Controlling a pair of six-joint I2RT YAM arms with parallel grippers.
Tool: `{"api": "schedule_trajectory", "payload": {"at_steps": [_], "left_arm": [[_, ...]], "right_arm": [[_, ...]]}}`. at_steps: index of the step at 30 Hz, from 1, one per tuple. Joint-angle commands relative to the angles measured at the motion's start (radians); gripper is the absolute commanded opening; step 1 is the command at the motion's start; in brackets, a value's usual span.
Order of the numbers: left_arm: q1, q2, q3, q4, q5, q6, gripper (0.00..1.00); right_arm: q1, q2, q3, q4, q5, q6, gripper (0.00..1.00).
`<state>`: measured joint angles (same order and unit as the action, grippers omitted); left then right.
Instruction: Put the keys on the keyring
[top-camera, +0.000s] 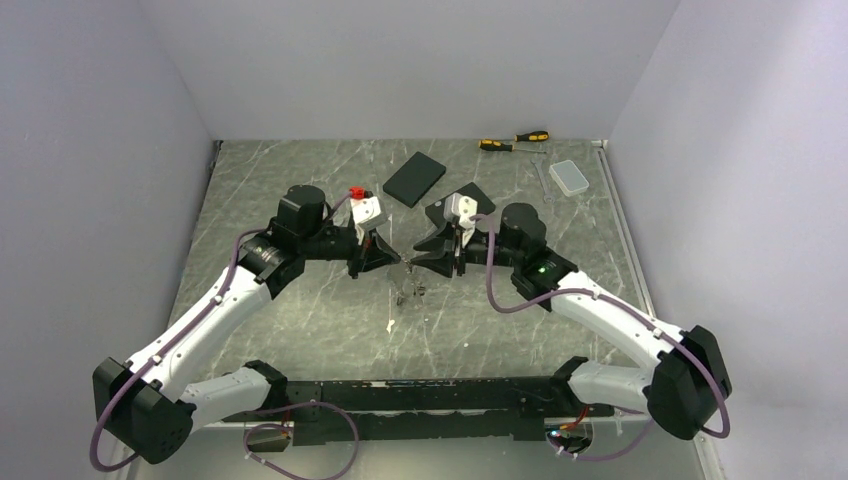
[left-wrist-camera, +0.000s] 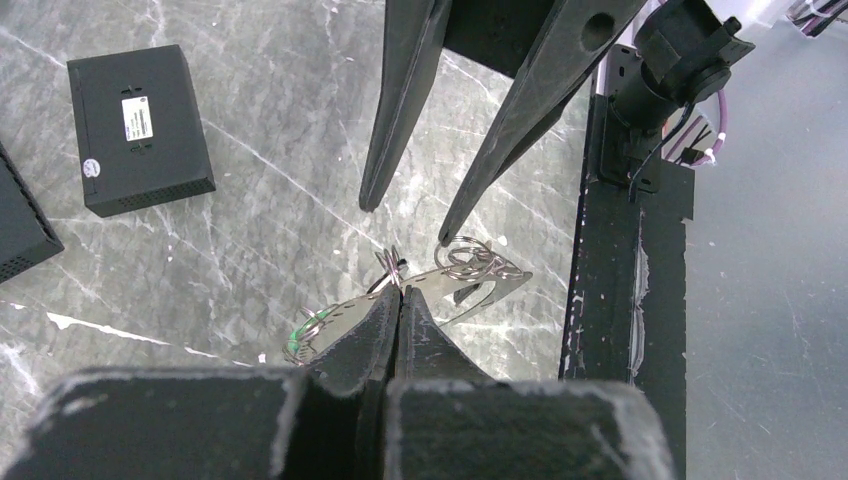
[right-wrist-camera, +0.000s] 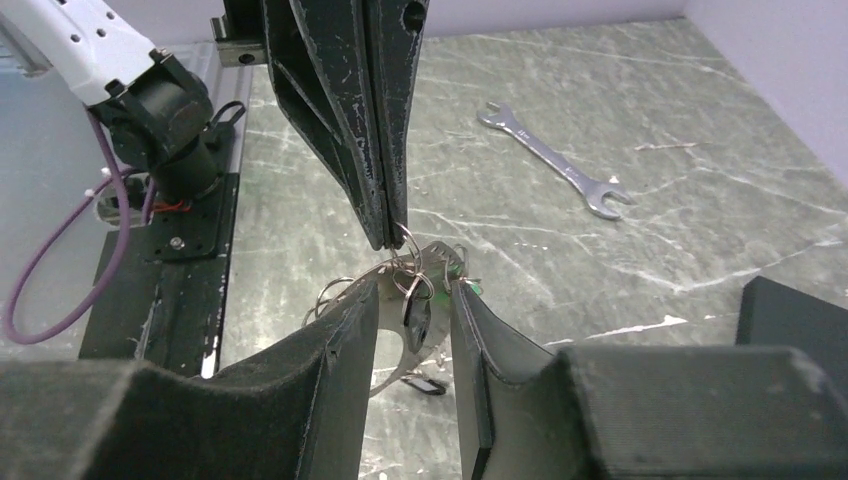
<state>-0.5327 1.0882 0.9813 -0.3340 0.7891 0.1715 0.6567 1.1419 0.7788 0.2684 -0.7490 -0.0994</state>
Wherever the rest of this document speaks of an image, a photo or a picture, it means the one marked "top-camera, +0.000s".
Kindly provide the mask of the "large metal keyring with keys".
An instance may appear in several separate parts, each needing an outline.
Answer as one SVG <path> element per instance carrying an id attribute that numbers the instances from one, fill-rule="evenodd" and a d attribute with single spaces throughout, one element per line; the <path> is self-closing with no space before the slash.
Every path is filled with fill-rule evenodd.
<path id="1" fill-rule="evenodd" d="M 407 261 L 392 265 L 388 278 L 393 286 L 396 306 L 417 308 L 423 305 L 426 287 L 414 265 Z"/>

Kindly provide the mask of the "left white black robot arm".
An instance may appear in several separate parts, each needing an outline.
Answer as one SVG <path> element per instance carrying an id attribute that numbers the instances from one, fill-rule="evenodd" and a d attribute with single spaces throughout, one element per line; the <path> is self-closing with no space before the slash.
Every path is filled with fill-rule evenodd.
<path id="1" fill-rule="evenodd" d="M 288 379 L 261 360 L 209 381 L 195 376 L 237 327 L 304 273 L 307 262 L 342 261 L 351 278 L 399 263 L 377 231 L 387 220 L 380 199 L 352 187 L 342 200 L 349 217 L 336 225 L 338 209 L 320 188 L 289 188 L 267 226 L 236 237 L 221 275 L 171 327 L 127 360 L 107 358 L 94 370 L 97 424 L 89 459 L 97 470 L 113 469 L 98 458 L 104 432 L 129 447 L 133 458 L 157 464 L 210 423 L 242 412 L 272 420 L 285 411 Z"/>

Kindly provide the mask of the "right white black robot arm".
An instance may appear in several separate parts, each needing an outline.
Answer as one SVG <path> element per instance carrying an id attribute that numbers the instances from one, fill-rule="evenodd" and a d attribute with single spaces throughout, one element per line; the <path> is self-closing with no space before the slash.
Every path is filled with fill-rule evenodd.
<path id="1" fill-rule="evenodd" d="M 553 377 L 551 401 L 574 415 L 587 404 L 645 413 L 667 433 L 691 440 L 731 431 L 732 384 L 716 336 L 651 316 L 604 289 L 547 244 L 547 227 L 527 203 L 507 205 L 499 227 L 480 231 L 486 215 L 462 197 L 414 249 L 412 264 L 445 277 L 470 264 L 485 268 L 490 305 L 511 314 L 539 306 L 574 320 L 633 361 L 631 367 L 577 358 Z"/>

